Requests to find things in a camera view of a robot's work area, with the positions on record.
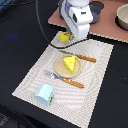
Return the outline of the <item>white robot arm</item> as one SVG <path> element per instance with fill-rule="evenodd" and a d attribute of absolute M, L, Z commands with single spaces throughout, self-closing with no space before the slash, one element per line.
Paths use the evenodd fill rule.
<path fill-rule="evenodd" d="M 63 0 L 61 15 L 77 40 L 87 38 L 93 21 L 89 0 Z"/>

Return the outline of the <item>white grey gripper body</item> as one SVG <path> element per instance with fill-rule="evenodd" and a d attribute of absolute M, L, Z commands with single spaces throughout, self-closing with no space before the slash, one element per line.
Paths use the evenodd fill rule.
<path fill-rule="evenodd" d="M 89 32 L 93 16 L 88 5 L 75 7 L 69 3 L 63 3 L 61 14 L 77 40 L 84 40 Z"/>

